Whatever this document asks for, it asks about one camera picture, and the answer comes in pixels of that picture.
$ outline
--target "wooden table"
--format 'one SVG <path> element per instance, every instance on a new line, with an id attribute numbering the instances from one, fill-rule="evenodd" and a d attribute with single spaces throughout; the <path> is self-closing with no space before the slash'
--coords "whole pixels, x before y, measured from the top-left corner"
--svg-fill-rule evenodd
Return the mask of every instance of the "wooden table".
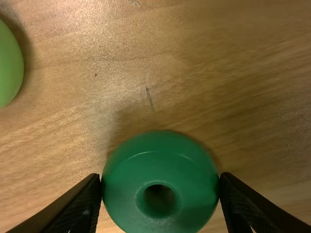
<path id="1" fill-rule="evenodd" d="M 0 0 L 26 63 L 0 110 L 0 232 L 122 141 L 171 129 L 311 224 L 311 2 Z M 99 233 L 122 232 L 102 208 Z M 201 231 L 226 232 L 220 206 Z"/>

